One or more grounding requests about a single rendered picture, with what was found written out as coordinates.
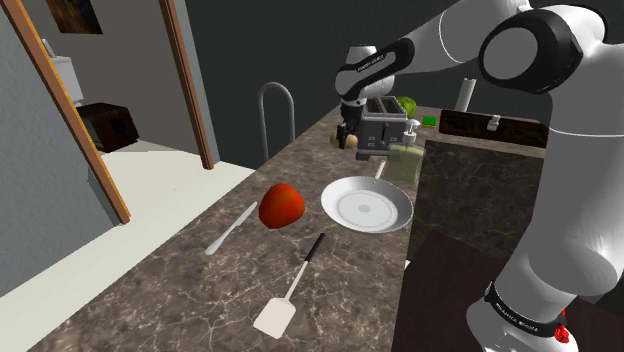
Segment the brown potato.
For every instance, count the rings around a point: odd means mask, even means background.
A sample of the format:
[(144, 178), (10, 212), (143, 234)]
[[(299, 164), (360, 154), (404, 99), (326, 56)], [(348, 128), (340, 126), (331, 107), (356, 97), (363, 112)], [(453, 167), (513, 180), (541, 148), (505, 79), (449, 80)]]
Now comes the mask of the brown potato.
[[(339, 147), (339, 140), (337, 139), (337, 133), (336, 132), (332, 132), (330, 134), (329, 142), (330, 142), (330, 144), (334, 148), (338, 148)], [(357, 138), (357, 136), (354, 135), (354, 134), (349, 134), (346, 137), (346, 139), (345, 139), (344, 148), (345, 149), (356, 149), (357, 145), (358, 145), (358, 138)]]

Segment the grey toaster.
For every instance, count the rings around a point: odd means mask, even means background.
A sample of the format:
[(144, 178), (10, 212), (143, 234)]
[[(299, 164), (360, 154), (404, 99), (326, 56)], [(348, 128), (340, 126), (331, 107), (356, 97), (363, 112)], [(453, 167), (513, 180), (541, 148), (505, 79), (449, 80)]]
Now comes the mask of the grey toaster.
[(389, 147), (402, 142), (406, 122), (406, 112), (395, 96), (368, 99), (356, 130), (356, 159), (388, 156)]

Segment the green lettuce head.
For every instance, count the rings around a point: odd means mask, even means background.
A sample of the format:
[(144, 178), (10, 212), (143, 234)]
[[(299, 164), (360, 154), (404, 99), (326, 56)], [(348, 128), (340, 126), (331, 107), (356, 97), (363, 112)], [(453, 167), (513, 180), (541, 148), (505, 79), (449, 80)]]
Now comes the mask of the green lettuce head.
[(408, 119), (413, 119), (417, 109), (416, 102), (412, 98), (406, 96), (397, 97), (397, 101), (406, 113), (406, 117)]

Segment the green soap dispenser bottle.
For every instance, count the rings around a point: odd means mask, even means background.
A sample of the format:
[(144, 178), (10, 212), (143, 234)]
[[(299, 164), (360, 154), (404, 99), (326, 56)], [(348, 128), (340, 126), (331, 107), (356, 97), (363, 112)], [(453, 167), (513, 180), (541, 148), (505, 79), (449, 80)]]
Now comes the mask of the green soap dispenser bottle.
[(419, 126), (418, 120), (408, 119), (402, 140), (390, 145), (385, 169), (388, 180), (418, 183), (420, 167), (426, 153), (422, 146), (416, 144), (416, 130)]

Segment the grey arched chair back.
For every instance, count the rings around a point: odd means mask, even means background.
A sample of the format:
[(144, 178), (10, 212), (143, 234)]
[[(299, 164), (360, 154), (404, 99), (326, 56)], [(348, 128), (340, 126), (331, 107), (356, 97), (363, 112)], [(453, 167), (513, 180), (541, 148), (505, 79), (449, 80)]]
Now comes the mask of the grey arched chair back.
[(267, 162), (269, 158), (269, 149), (268, 149), (268, 138), (267, 138), (267, 128), (266, 128), (266, 118), (265, 118), (265, 108), (264, 108), (264, 95), (269, 89), (277, 89), (281, 91), (287, 102), (288, 102), (288, 113), (289, 113), (289, 137), (290, 141), (293, 142), (296, 139), (296, 124), (295, 124), (295, 104), (294, 99), (290, 91), (281, 83), (271, 81), (265, 83), (258, 92), (258, 110), (259, 110), (259, 120), (261, 125), (261, 141), (262, 141), (262, 151), (264, 161)]

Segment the silver frying pan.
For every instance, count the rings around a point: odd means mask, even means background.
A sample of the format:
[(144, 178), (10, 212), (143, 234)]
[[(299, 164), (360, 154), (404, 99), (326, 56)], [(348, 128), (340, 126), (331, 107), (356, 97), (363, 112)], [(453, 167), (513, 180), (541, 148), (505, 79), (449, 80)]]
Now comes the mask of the silver frying pan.
[(396, 185), (382, 180), (382, 160), (374, 177), (350, 176), (327, 185), (321, 205), (337, 224), (366, 234), (383, 234), (405, 227), (413, 217), (413, 202)]

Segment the red tomato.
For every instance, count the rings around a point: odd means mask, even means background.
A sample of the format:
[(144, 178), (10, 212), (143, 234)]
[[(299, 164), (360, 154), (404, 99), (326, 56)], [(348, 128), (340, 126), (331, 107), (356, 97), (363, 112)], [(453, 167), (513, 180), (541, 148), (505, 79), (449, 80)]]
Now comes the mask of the red tomato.
[(273, 185), (259, 206), (259, 219), (269, 229), (279, 229), (297, 221), (305, 212), (302, 196), (286, 183)]

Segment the white paper towel roll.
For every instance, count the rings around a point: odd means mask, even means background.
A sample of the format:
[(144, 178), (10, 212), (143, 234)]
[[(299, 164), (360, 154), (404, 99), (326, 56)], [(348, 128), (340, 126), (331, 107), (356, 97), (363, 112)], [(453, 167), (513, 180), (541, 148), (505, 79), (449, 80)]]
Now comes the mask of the white paper towel roll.
[(466, 112), (470, 104), (476, 79), (464, 78), (454, 107), (455, 111)]

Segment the silver table knife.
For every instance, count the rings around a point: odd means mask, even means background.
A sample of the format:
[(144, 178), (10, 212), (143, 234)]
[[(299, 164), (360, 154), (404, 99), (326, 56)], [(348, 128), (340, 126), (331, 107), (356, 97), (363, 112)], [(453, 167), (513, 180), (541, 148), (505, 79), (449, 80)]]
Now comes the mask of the silver table knife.
[(221, 246), (228, 235), (237, 227), (239, 227), (255, 210), (258, 202), (254, 201), (215, 241), (213, 241), (204, 251), (207, 256), (213, 255)]

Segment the dark sink with faucet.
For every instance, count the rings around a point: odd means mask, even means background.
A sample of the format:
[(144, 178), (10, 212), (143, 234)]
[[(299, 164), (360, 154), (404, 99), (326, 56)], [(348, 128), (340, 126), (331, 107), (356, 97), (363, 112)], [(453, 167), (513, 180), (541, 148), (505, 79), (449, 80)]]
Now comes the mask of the dark sink with faucet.
[(501, 117), (494, 130), (488, 129), (492, 116), (442, 110), (439, 132), (443, 134), (493, 140), (518, 145), (545, 148), (549, 129), (539, 122)]

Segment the dark robot stand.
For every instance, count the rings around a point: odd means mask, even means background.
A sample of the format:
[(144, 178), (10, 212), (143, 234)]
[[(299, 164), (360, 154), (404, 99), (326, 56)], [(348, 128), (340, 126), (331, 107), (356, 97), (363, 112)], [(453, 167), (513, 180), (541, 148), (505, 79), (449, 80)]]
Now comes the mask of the dark robot stand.
[[(428, 235), (404, 271), (391, 352), (482, 352), (466, 309), (503, 266), (444, 234)], [(580, 352), (624, 352), (624, 318), (582, 299), (566, 313)]]

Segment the dark brown box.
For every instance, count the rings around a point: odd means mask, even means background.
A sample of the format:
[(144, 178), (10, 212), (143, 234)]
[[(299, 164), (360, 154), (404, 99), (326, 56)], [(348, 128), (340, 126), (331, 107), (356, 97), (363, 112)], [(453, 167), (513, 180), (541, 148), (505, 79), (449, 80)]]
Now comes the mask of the dark brown box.
[(135, 143), (138, 131), (124, 106), (93, 103), (76, 108), (99, 151), (110, 153)]

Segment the white toilet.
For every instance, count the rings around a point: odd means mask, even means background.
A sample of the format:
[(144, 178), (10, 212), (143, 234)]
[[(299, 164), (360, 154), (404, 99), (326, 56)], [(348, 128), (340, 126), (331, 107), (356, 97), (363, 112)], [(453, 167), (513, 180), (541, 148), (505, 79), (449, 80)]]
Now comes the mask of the white toilet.
[(46, 39), (43, 39), (42, 43), (51, 59), (51, 62), (54, 64), (54, 67), (65, 89), (67, 90), (70, 99), (74, 103), (74, 106), (80, 107), (84, 96), (72, 63), (72, 59), (67, 56), (57, 55)]

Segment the wooden door frame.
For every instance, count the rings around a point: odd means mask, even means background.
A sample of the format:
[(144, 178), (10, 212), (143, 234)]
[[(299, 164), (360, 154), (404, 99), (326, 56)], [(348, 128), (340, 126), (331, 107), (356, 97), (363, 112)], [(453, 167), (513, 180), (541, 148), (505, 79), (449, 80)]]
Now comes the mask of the wooden door frame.
[[(175, 61), (177, 74), (181, 84), (186, 107), (189, 113), (194, 137), (201, 157), (202, 166), (211, 170), (214, 168), (208, 139), (200, 111), (199, 101), (194, 86), (191, 67), (180, 28), (174, 0), (158, 0), (167, 31), (169, 43)], [(130, 212), (121, 197), (107, 167), (82, 122), (70, 95), (64, 87), (51, 59), (49, 58), (41, 38), (33, 25), (22, 0), (0, 0), (0, 7), (5, 12), (9, 22), (19, 37), (25, 52), (28, 54), (43, 84), (48, 90), (52, 101), (59, 110), (65, 124), (77, 143), (90, 170), (104, 192), (115, 215), (121, 223), (130, 222)]]

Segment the dark wall picture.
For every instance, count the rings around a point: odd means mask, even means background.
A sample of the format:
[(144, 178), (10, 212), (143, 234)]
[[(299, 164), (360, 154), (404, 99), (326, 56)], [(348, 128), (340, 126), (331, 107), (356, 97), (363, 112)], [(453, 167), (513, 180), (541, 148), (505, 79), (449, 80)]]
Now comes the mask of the dark wall picture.
[(61, 33), (102, 35), (90, 0), (45, 0)]

